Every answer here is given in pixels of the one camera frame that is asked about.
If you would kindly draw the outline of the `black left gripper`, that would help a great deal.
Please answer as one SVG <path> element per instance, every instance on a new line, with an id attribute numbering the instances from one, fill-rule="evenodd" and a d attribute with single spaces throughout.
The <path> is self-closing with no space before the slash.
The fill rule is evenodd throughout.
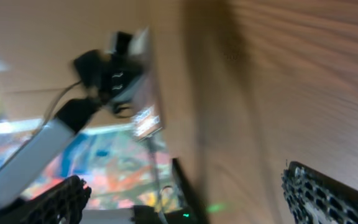
<path id="1" fill-rule="evenodd" d="M 131 101 L 139 86 L 143 67 L 129 56 L 130 43 L 134 36 L 117 31 L 111 38 L 111 52 L 101 72 L 98 96 L 115 117 L 122 111 L 131 110 Z"/>

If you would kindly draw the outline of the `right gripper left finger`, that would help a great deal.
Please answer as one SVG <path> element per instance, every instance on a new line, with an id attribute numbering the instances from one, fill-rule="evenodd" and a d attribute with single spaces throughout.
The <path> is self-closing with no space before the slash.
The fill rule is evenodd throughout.
<path id="1" fill-rule="evenodd" d="M 0 214 L 0 224 L 79 224 L 91 187 L 73 175 L 38 197 Z"/>

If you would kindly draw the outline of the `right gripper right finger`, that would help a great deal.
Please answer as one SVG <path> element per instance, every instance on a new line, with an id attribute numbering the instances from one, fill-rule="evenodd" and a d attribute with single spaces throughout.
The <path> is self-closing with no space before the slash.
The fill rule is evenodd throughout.
<path id="1" fill-rule="evenodd" d="M 295 223 L 358 224 L 358 190 L 297 161 L 281 178 Z"/>

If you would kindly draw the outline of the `bronze Galaxy smartphone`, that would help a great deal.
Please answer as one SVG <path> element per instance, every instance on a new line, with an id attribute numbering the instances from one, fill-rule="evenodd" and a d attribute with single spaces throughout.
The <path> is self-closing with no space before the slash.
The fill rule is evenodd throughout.
<path id="1" fill-rule="evenodd" d="M 153 38 L 148 27 L 130 42 L 129 56 L 142 68 L 132 98 L 134 136 L 141 141 L 164 128 Z"/>

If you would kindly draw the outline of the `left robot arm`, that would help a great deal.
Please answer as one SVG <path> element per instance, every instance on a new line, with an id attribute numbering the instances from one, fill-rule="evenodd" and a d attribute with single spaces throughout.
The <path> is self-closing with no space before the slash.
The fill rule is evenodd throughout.
<path id="1" fill-rule="evenodd" d="M 117 116 L 123 105 L 131 103 L 145 73 L 137 56 L 144 53 L 146 43 L 145 32 L 117 31 L 109 51 L 89 50 L 73 59 L 71 66 L 86 96 L 68 100 L 0 167 L 0 209 L 20 197 L 98 111 L 107 108 Z"/>

